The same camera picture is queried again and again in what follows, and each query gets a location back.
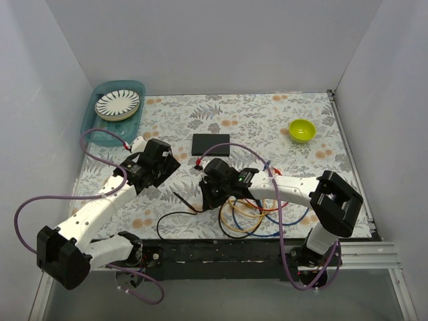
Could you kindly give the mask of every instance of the floral tablecloth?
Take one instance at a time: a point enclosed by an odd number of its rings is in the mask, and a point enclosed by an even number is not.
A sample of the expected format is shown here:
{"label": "floral tablecloth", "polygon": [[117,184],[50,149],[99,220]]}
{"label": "floral tablecloth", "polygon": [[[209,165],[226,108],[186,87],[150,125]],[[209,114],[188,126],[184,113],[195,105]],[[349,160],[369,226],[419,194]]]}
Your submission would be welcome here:
{"label": "floral tablecloth", "polygon": [[[231,142],[254,149],[264,159],[271,160],[272,166],[283,175],[312,177],[321,175],[324,170],[333,170],[356,188],[327,94],[151,96],[146,97],[143,108],[139,134],[146,140],[159,138],[171,144],[174,156],[182,165],[158,189],[151,187],[123,206],[100,230],[100,238],[120,231],[130,231],[143,239],[158,238],[156,223],[159,217],[171,211],[188,211],[173,192],[183,196],[195,208],[201,208],[202,194],[198,186],[201,173],[193,169],[196,157],[191,156],[194,133],[230,134]],[[316,137],[308,144],[296,144],[288,136],[288,124],[296,118],[309,119],[316,125]],[[95,144],[91,144],[90,152],[116,163],[121,163],[129,155],[123,148]],[[225,160],[236,169],[262,169],[252,154],[234,146]],[[78,194],[97,193],[111,174],[112,168],[86,159],[78,182]],[[74,212],[84,203],[76,201]],[[296,221],[304,211],[302,206],[288,205],[284,209],[284,222]],[[230,213],[231,209],[226,206],[225,217],[229,222]],[[196,216],[172,215],[162,221],[160,232],[165,238],[223,238],[217,214],[218,210]],[[278,219],[278,214],[273,213],[272,218]],[[243,227],[255,223],[254,219],[244,219],[240,215],[238,219]],[[310,211],[299,224],[284,228],[286,237],[307,236],[317,221],[314,212]],[[265,219],[257,233],[277,231],[278,226]],[[352,236],[370,237],[364,207]]]}

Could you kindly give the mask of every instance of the bowl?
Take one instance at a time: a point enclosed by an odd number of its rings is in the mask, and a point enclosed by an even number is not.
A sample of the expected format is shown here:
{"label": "bowl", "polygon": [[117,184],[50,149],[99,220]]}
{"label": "bowl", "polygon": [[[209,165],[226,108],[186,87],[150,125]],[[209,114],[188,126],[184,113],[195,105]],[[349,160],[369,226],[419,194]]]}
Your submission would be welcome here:
{"label": "bowl", "polygon": [[313,139],[316,134],[315,125],[306,119],[295,119],[288,127],[290,137],[295,142],[303,143]]}

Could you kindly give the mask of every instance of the striped plate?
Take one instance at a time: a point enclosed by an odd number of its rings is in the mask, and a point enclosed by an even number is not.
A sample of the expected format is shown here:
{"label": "striped plate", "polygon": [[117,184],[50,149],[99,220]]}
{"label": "striped plate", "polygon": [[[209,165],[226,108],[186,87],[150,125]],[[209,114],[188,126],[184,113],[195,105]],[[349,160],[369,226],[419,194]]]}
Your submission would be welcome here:
{"label": "striped plate", "polygon": [[99,117],[117,121],[132,116],[140,106],[140,96],[131,90],[116,90],[104,95],[95,104]]}

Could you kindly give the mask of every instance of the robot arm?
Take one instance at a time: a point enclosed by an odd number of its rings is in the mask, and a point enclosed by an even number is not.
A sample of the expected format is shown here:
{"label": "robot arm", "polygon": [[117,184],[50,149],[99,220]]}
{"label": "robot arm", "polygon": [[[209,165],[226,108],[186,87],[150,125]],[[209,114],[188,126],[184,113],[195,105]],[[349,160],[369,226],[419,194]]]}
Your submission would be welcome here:
{"label": "robot arm", "polygon": [[[141,241],[129,232],[120,232],[102,241],[92,240],[119,208],[143,189],[158,187],[180,163],[173,157],[171,146],[161,140],[146,142],[138,137],[130,149],[132,154],[121,164],[127,174],[123,188],[88,202],[55,229],[45,226],[37,234],[37,265],[68,290],[82,283],[89,271],[107,263],[125,261],[135,265],[140,261]],[[114,170],[99,194],[112,191],[122,181],[122,171]]]}
{"label": "robot arm", "polygon": [[[203,210],[222,205],[230,196],[237,199],[277,199],[272,178],[257,169],[240,172],[219,158],[204,169],[199,183]],[[350,237],[354,230],[362,197],[337,173],[324,171],[321,177],[306,179],[276,177],[280,199],[312,208],[319,222],[306,238],[300,261],[316,263],[339,237]]]}

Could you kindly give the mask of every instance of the black rectangle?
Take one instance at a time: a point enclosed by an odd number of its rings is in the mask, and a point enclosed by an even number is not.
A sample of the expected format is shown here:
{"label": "black rectangle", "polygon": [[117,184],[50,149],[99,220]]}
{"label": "black rectangle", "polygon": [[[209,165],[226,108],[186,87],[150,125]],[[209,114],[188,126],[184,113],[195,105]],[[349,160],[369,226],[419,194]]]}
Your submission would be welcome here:
{"label": "black rectangle", "polygon": [[[230,142],[228,134],[193,134],[192,156],[201,156],[214,145]],[[229,156],[230,146],[220,146],[212,150],[207,156]]]}

